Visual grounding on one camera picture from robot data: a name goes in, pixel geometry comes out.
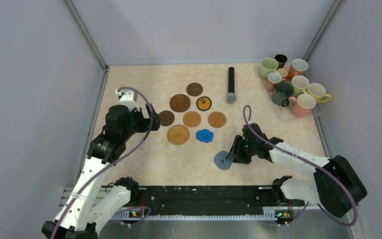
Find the grey blue coaster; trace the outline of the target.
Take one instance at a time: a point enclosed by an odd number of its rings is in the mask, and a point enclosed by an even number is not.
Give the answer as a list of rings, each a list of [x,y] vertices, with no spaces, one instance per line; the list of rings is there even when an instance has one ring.
[[[225,171],[231,167],[233,160],[230,159],[227,155],[227,151],[220,151],[215,155],[213,161],[218,169]]]

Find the brown ringed wooden coaster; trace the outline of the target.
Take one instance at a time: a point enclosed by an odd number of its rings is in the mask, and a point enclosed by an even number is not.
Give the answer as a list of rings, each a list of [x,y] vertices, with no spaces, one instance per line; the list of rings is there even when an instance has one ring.
[[[173,111],[182,113],[189,109],[191,100],[187,95],[176,94],[171,97],[169,105]]]

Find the light wooden coaster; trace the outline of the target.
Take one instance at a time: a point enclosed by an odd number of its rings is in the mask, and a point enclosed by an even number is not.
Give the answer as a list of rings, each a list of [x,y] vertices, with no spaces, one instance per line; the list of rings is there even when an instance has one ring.
[[[201,123],[201,116],[195,111],[190,111],[184,114],[183,123],[188,127],[197,127]]]
[[[209,125],[214,127],[214,128],[221,128],[227,122],[226,116],[221,112],[212,112],[208,116],[207,120],[208,120]]]

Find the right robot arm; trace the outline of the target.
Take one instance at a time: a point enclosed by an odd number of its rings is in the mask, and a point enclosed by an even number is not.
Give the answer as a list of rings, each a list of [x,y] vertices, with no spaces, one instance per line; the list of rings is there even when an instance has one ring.
[[[298,150],[277,137],[267,138],[256,123],[245,125],[236,135],[225,159],[249,164],[257,156],[271,163],[290,167],[309,180],[283,176],[273,185],[272,200],[285,205],[290,200],[319,204],[335,217],[343,217],[368,192],[349,161],[340,155],[333,158],[316,156]]]

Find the woven rattan coaster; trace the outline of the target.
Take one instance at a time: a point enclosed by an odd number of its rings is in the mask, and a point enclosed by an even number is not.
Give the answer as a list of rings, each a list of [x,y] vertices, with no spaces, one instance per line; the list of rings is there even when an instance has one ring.
[[[173,145],[182,145],[190,138],[190,132],[184,125],[172,126],[167,132],[167,139]]]

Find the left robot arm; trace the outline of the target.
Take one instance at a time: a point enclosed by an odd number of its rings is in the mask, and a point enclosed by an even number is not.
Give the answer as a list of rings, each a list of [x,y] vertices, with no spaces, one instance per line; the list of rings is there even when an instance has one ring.
[[[161,118],[151,103],[146,104],[149,118],[140,108],[126,105],[109,108],[101,133],[91,142],[81,175],[63,209],[52,221],[46,221],[42,233],[48,239],[96,239],[112,216],[124,205],[139,201],[137,182],[121,178],[99,203],[95,200],[112,168],[138,149],[125,152],[127,141],[136,133],[148,137],[157,131]]]

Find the blue flower coaster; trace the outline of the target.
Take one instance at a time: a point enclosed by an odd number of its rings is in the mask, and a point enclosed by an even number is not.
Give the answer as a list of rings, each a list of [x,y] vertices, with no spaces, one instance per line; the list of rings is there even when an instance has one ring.
[[[208,129],[202,129],[196,132],[195,138],[204,143],[212,142],[214,139],[214,133]]]

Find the dark brown wooden coaster bottom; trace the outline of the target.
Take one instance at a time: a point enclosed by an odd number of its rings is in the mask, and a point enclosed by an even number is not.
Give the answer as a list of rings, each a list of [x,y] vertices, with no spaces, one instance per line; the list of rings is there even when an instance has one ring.
[[[160,112],[159,116],[161,118],[161,126],[170,126],[175,120],[174,114],[168,110]]]

